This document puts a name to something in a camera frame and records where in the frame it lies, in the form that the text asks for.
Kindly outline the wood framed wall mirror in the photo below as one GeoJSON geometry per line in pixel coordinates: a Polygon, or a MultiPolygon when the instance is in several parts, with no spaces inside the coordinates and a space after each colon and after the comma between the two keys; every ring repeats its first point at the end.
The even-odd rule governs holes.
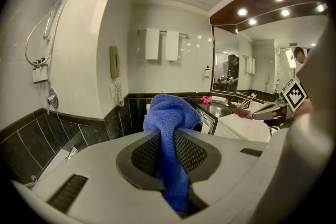
{"type": "Polygon", "coordinates": [[[270,102],[303,65],[328,23],[320,2],[294,4],[236,23],[212,24],[212,92],[270,102]]]}

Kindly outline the white shower pump bottle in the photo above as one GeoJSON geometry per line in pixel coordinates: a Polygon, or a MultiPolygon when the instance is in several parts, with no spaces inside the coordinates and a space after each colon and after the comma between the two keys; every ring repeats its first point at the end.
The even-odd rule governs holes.
{"type": "Polygon", "coordinates": [[[32,74],[33,74],[33,83],[37,83],[38,82],[38,71],[39,71],[39,66],[37,66],[37,64],[39,64],[39,60],[33,62],[34,67],[32,69],[32,74]]]}
{"type": "Polygon", "coordinates": [[[39,83],[48,80],[48,65],[43,64],[37,68],[37,79],[39,83]]]}
{"type": "Polygon", "coordinates": [[[41,66],[41,80],[42,81],[49,81],[49,65],[48,63],[44,63],[41,66]]]}

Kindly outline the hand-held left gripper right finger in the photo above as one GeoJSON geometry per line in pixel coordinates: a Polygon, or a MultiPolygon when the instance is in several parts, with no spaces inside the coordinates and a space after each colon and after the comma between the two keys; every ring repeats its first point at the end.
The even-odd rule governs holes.
{"type": "Polygon", "coordinates": [[[214,205],[237,187],[267,145],[189,129],[176,129],[174,140],[176,157],[189,181],[185,218],[214,205]]]}

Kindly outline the chrome toilet paper holder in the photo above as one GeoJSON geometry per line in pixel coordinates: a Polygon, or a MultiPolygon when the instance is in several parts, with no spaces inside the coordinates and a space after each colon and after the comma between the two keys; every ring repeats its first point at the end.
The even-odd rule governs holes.
{"type": "Polygon", "coordinates": [[[200,109],[196,109],[196,111],[199,113],[199,115],[201,116],[201,125],[202,125],[202,129],[201,132],[202,133],[207,133],[210,135],[214,135],[215,134],[215,130],[217,127],[217,120],[213,119],[212,117],[208,116],[206,113],[204,113],[203,111],[201,111],[200,109]]]}

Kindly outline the clear amenity tray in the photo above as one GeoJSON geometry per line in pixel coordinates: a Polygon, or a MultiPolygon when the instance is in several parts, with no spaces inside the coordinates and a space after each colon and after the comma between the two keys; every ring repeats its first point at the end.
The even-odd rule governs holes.
{"type": "Polygon", "coordinates": [[[209,99],[213,103],[220,103],[220,104],[223,104],[225,106],[229,106],[229,100],[225,97],[219,97],[219,96],[212,95],[212,96],[210,96],[209,99]]]}

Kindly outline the white hanging towel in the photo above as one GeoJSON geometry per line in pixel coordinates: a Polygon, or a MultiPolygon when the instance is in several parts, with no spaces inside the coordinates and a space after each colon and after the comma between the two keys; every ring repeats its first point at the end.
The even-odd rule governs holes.
{"type": "Polygon", "coordinates": [[[179,32],[167,31],[165,44],[165,58],[167,61],[177,61],[179,46],[179,32]]]}
{"type": "Polygon", "coordinates": [[[157,60],[159,54],[160,30],[147,28],[145,37],[145,59],[157,60]]]}

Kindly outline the blue cloth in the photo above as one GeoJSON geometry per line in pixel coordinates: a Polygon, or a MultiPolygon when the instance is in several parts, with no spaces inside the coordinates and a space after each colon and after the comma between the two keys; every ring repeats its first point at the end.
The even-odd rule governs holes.
{"type": "Polygon", "coordinates": [[[175,129],[193,129],[201,116],[184,99],[167,94],[156,95],[144,118],[146,132],[160,130],[160,158],[157,176],[165,187],[164,199],[178,213],[186,210],[189,179],[176,156],[175,129]]]}

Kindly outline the person's right hand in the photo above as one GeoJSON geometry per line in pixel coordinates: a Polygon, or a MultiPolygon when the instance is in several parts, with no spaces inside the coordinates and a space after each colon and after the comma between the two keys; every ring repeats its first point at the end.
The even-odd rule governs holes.
{"type": "Polygon", "coordinates": [[[284,121],[286,119],[286,115],[287,115],[287,108],[285,107],[279,108],[278,110],[272,112],[272,117],[280,121],[284,121]]]}

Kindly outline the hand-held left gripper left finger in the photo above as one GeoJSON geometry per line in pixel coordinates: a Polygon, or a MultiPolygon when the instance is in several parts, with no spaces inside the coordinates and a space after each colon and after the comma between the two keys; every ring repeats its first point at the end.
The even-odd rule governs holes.
{"type": "Polygon", "coordinates": [[[43,176],[33,193],[48,201],[71,175],[76,174],[88,180],[68,211],[68,216],[75,220],[86,224],[179,222],[181,218],[160,192],[134,187],[117,169],[118,153],[145,135],[140,132],[86,147],[43,176]]]}

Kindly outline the beige wall telephone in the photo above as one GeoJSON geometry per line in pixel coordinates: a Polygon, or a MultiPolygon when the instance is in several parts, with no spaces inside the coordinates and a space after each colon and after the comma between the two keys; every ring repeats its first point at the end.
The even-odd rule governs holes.
{"type": "Polygon", "coordinates": [[[116,101],[119,107],[124,106],[124,99],[122,96],[122,84],[120,79],[120,58],[117,46],[109,47],[110,56],[110,75],[115,86],[116,101]]]}

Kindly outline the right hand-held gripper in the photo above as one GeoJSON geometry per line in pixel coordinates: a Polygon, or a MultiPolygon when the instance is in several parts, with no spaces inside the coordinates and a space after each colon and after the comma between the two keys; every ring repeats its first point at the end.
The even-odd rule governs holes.
{"type": "Polygon", "coordinates": [[[297,79],[290,79],[283,87],[282,91],[277,95],[275,102],[267,103],[262,108],[253,113],[254,120],[263,120],[268,126],[285,128],[293,122],[293,116],[303,101],[308,99],[308,95],[304,90],[302,83],[297,79]],[[287,108],[287,115],[284,121],[274,119],[272,112],[287,108]]]}

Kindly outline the white bathtub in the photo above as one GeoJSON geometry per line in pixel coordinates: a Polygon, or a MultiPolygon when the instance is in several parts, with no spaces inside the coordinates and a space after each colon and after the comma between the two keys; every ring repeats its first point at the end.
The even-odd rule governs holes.
{"type": "Polygon", "coordinates": [[[37,176],[37,180],[35,182],[31,181],[30,183],[24,184],[24,186],[28,188],[33,188],[39,181],[41,181],[49,173],[51,173],[60,165],[64,164],[66,162],[66,157],[68,156],[72,146],[76,147],[79,152],[88,147],[85,140],[82,140],[80,137],[78,138],[74,137],[56,153],[55,157],[53,157],[48,162],[48,164],[43,168],[42,173],[39,176],[37,176]]]}

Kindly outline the chrome handheld shower head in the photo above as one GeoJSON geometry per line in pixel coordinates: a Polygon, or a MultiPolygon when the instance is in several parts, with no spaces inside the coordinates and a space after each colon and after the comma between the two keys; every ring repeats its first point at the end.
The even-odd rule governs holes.
{"type": "Polygon", "coordinates": [[[50,34],[51,24],[52,24],[52,21],[54,19],[56,9],[57,9],[59,3],[60,3],[60,0],[56,0],[53,8],[51,9],[51,11],[48,15],[47,24],[46,24],[44,35],[43,35],[43,39],[46,40],[46,41],[50,41],[50,39],[51,39],[51,34],[50,34]]]}

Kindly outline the chrome bathtub faucet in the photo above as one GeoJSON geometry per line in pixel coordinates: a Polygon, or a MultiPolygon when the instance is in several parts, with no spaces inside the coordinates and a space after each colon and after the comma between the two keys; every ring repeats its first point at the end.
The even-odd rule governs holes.
{"type": "Polygon", "coordinates": [[[70,159],[72,159],[76,154],[78,154],[78,152],[79,151],[77,150],[77,148],[72,146],[68,156],[66,157],[66,161],[69,161],[70,159]]]}

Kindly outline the chrome shower valve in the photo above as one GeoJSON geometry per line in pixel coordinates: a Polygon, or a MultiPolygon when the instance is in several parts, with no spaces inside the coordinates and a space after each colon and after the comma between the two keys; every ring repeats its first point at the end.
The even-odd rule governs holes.
{"type": "Polygon", "coordinates": [[[58,94],[53,87],[49,89],[49,93],[48,93],[46,100],[49,106],[52,106],[55,109],[58,108],[59,106],[58,94]]]}

